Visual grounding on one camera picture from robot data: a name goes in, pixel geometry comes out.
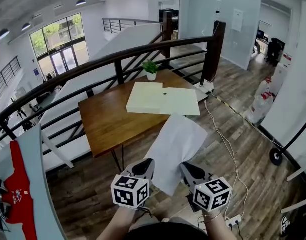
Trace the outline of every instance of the potted plant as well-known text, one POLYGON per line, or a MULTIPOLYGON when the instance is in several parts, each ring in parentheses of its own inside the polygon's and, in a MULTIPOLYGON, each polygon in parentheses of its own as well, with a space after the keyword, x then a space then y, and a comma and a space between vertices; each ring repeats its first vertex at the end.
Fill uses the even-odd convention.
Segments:
POLYGON ((149 60, 148 62, 144 62, 143 68, 146 71, 146 76, 149 81, 154 81, 157 78, 159 66, 153 61, 149 60))

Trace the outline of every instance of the wooden table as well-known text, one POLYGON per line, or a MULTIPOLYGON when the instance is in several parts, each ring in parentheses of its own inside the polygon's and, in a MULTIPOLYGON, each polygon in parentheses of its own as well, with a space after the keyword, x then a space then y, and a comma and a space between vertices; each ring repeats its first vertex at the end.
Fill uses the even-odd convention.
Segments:
MULTIPOLYGON (((114 152, 117 147, 165 123, 170 117, 170 115, 163 114, 128 113, 126 106, 135 82, 148 82, 148 79, 146 76, 138 78, 99 93, 78 104, 94 157, 99 157, 109 151, 114 152)), ((154 82, 163 83, 164 88, 194 89, 197 92, 199 102, 208 97, 167 69, 158 72, 154 82)))

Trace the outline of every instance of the white paper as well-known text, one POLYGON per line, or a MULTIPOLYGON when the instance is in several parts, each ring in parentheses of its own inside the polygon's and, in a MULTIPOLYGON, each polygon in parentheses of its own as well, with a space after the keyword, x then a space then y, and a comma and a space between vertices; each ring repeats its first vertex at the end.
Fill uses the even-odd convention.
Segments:
POLYGON ((172 197, 182 179, 180 164, 194 157, 207 136, 192 120, 171 115, 145 156, 155 160, 153 184, 172 197))
POLYGON ((244 12, 238 9, 234 9, 232 29, 241 32, 243 26, 244 12))
POLYGON ((197 92, 194 89, 163 88, 160 114, 200 116, 197 92))

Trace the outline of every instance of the bracelet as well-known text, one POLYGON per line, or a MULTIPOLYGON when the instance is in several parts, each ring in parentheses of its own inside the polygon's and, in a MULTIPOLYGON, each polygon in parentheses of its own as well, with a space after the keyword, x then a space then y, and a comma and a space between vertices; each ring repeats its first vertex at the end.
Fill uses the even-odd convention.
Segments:
POLYGON ((203 215, 204 217, 212 217, 212 216, 214 216, 214 214, 212 214, 212 215, 203 215))
POLYGON ((204 222, 205 224, 210 223, 211 221, 215 220, 217 217, 219 217, 221 215, 221 213, 219 213, 218 215, 216 215, 214 218, 211 218, 208 222, 204 222))

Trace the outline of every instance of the green plant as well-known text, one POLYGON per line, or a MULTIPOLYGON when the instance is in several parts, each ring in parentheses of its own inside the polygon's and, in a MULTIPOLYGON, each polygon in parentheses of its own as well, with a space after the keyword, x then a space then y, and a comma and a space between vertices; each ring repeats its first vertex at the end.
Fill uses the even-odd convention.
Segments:
POLYGON ((146 72, 151 74, 156 74, 159 71, 159 66, 151 60, 149 60, 148 62, 144 62, 143 68, 146 72))

